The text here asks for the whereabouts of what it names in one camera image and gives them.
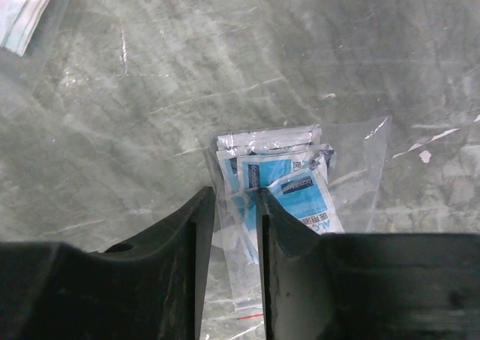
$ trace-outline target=concrete floor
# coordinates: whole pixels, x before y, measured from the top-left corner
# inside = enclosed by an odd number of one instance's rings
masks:
[[[211,183],[199,134],[384,115],[375,230],[478,233],[479,3],[71,0],[0,100],[0,239],[107,248]],[[262,338],[219,248],[208,281],[202,339]]]

